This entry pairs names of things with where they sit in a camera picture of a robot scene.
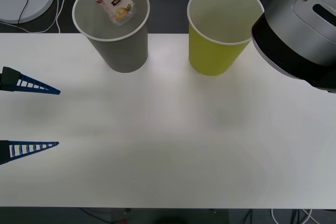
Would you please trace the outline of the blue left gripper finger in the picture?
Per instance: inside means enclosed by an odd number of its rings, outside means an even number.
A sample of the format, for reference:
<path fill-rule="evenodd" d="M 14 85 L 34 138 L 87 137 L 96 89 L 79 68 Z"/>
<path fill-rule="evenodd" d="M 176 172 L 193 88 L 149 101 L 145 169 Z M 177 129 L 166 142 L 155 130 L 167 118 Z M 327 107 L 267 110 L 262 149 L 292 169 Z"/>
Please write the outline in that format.
<path fill-rule="evenodd" d="M 59 142 L 1 141 L 1 165 L 59 145 Z"/>
<path fill-rule="evenodd" d="M 60 90 L 26 76 L 10 67 L 3 67 L 2 69 L 1 90 L 60 95 Z"/>

